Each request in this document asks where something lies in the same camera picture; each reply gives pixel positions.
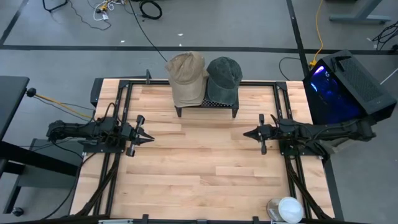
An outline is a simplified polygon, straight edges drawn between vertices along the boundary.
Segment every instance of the wooden table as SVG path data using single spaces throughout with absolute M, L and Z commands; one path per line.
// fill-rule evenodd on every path
M 104 80 L 97 118 L 115 101 L 118 83 L 118 79 Z M 302 82 L 287 82 L 287 87 L 294 120 L 311 123 Z M 267 141 L 268 151 L 262 156 L 261 145 L 243 136 L 257 126 L 259 113 L 264 113 L 266 123 L 273 123 L 274 95 L 268 86 L 239 87 L 239 111 L 233 119 L 230 110 L 200 108 L 184 108 L 178 118 L 170 86 L 134 85 L 128 121 L 135 126 L 137 115 L 144 115 L 144 129 L 155 141 L 137 147 L 135 157 L 121 157 L 111 218 L 149 214 L 152 219 L 252 220 L 258 216 L 270 220 L 268 201 L 289 196 L 289 186 L 277 141 Z M 72 214 L 97 188 L 103 156 L 95 155 L 82 168 Z M 302 156 L 302 164 L 308 191 L 333 217 L 322 161 Z

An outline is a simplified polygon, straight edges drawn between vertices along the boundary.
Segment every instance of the wheel caster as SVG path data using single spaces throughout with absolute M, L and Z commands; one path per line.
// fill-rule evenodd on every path
M 15 215 L 16 217 L 19 217 L 19 216 L 21 216 L 21 215 L 24 214 L 24 210 L 21 209 L 21 208 L 19 208 L 19 207 L 15 207 L 15 208 L 12 209 L 12 212 L 11 212 L 11 213 L 12 213 L 13 215 Z

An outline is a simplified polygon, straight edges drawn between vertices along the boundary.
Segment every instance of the baseball cap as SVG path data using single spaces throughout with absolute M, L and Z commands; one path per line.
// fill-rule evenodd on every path
M 210 62 L 207 72 L 206 97 L 212 102 L 233 105 L 243 77 L 239 64 L 231 58 L 219 57 Z
M 205 58 L 199 52 L 185 52 L 175 56 L 165 68 L 170 75 L 174 104 L 177 107 L 201 105 L 208 77 Z

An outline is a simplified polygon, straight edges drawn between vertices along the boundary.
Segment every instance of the beige baseball cap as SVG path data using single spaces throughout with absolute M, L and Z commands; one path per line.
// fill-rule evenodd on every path
M 165 66 L 177 107 L 201 105 L 206 92 L 205 58 L 199 52 L 185 52 L 175 56 Z

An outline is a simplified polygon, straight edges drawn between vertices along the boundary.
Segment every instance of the paper cup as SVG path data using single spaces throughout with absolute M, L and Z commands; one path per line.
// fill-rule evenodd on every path
M 268 215 L 277 222 L 298 223 L 304 216 L 302 204 L 292 197 L 274 198 L 268 202 Z

